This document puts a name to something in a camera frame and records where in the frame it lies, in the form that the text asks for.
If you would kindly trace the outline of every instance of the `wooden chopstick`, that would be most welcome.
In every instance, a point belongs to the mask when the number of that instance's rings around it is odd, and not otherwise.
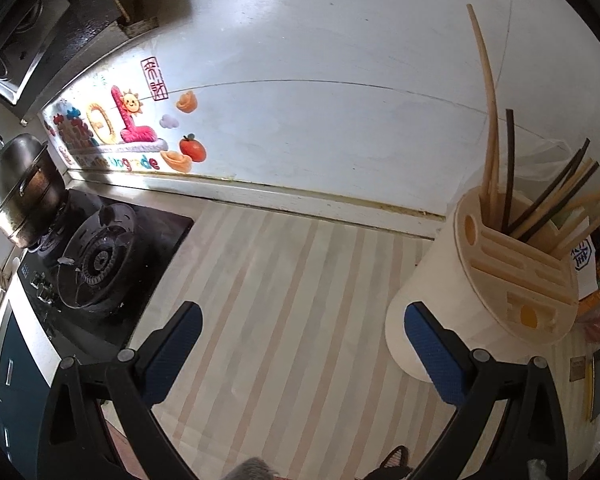
[[[554,252],[555,249],[562,243],[562,241],[570,236],[574,229],[577,228],[587,216],[589,216],[589,213],[584,208],[580,208],[579,211],[571,214],[558,231],[558,234],[555,236],[554,240],[552,240],[551,245],[548,246],[544,252],[548,254]]]
[[[571,184],[565,184],[564,187],[560,189],[560,192],[562,192],[563,190],[565,192],[558,193],[562,195],[558,203],[549,208],[535,224],[533,224],[528,230],[526,230],[524,234],[520,236],[520,238],[518,238],[518,240],[520,240],[521,242],[528,242],[529,238],[531,238],[540,229],[542,229],[544,224],[546,224],[549,220],[551,220],[551,218],[558,214],[561,211],[561,209],[566,205],[566,203],[569,200],[571,200],[577,192],[579,192],[582,186],[584,186],[587,183],[587,180],[591,178],[591,175],[593,175],[599,167],[600,164],[596,162],[587,170],[587,173],[585,173],[584,176],[582,176],[574,186],[572,186]]]
[[[577,198],[576,200],[572,200],[564,207],[563,211],[565,211],[565,212],[572,211],[574,209],[577,209],[584,205],[590,204],[592,202],[597,202],[598,200],[600,200],[600,189],[597,191],[594,191],[593,193],[589,193],[589,194],[586,194],[585,196]]]
[[[520,224],[512,233],[511,237],[519,238],[527,229],[529,229],[533,224],[535,224],[542,215],[546,213],[550,208],[560,202],[560,199],[564,196],[574,184],[577,183],[584,175],[584,173],[593,165],[593,160],[591,158],[587,158],[582,165],[578,168],[578,171],[567,181],[567,183],[558,189],[555,189],[547,199],[541,203],[541,205],[531,213],[529,218],[527,218],[522,224]]]
[[[493,227],[492,220],[495,216],[496,201],[498,199],[498,158],[500,151],[498,147],[498,107],[496,105],[496,89],[493,83],[493,73],[489,63],[487,46],[484,44],[482,31],[478,18],[475,15],[474,7],[467,4],[469,18],[474,29],[475,42],[478,45],[480,54],[480,63],[482,65],[482,76],[484,77],[484,90],[487,95],[487,113],[489,117],[489,136],[487,138],[487,153],[484,159],[484,172],[482,173],[482,183],[480,184],[480,206],[482,207],[482,221],[486,216],[489,227]],[[496,166],[495,182],[493,167]]]
[[[551,256],[558,258],[559,260],[563,259],[567,254],[571,252],[571,250],[577,246],[581,241],[583,241],[587,236],[589,236],[593,231],[595,231],[598,227],[600,227],[600,214],[596,216],[594,221],[589,225],[587,229],[583,232],[575,235],[570,238],[565,243],[561,244],[559,247],[554,249],[551,252]]]
[[[506,109],[507,115],[507,187],[504,193],[504,208],[502,209],[502,224],[500,231],[505,232],[509,226],[511,213],[511,198],[513,197],[514,164],[516,160],[516,125],[513,121],[513,110]]]
[[[582,155],[584,155],[584,151],[582,148],[580,148],[577,152],[575,152],[573,154],[573,156],[571,157],[571,160],[567,163],[567,165],[564,168],[562,168],[562,171],[558,174],[558,176],[556,176],[554,178],[554,180],[551,182],[551,184],[549,184],[546,187],[546,189],[540,194],[540,196],[538,198],[536,198],[536,200],[532,203],[532,205],[527,207],[522,212],[522,214],[518,218],[516,218],[509,227],[507,227],[507,230],[504,231],[504,234],[510,235],[513,231],[515,231],[515,229],[517,227],[519,227],[522,224],[522,222],[524,222],[527,218],[529,218],[532,215],[532,213],[538,209],[538,207],[541,205],[541,203],[544,202],[544,199],[550,195],[550,193],[565,178],[567,173],[569,173],[571,171],[571,168],[573,166],[575,166],[577,168],[576,161],[579,164],[580,161],[582,160]]]

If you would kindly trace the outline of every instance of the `kitchen countertop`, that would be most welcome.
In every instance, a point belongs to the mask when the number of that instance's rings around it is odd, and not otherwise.
[[[383,335],[386,306],[428,240],[176,194],[71,187],[196,220],[130,346],[183,300],[202,307],[202,336],[167,399],[154,406],[200,478],[220,478],[253,455],[288,478],[361,478],[398,444],[418,463],[443,431],[453,408],[395,365]],[[29,319],[18,286],[12,280],[7,297],[50,383],[59,358]],[[576,329],[546,355],[570,469],[587,460],[596,431],[584,421],[584,381],[568,381],[569,358],[586,352]],[[494,409],[466,473],[479,467],[502,409]],[[104,412],[121,429],[110,404]]]

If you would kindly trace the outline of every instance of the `cabinet door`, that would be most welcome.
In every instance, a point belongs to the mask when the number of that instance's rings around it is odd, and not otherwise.
[[[38,439],[49,387],[12,314],[0,353],[0,446],[27,480],[36,480]]]

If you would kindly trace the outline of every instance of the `white tiled wall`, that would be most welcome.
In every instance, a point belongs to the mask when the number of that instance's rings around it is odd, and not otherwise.
[[[486,141],[467,3],[500,117],[516,113],[519,147],[589,136],[600,159],[600,44],[564,0],[144,3],[162,27],[108,57],[68,98],[86,99],[102,76],[107,88],[139,91],[143,119],[157,122],[139,69],[157,56],[170,91],[198,97],[187,127],[208,153],[199,174],[443,214]]]

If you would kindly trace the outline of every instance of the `gas stove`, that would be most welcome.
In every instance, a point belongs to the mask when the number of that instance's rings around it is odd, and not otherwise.
[[[108,361],[126,346],[191,218],[70,189],[18,275],[61,358]]]

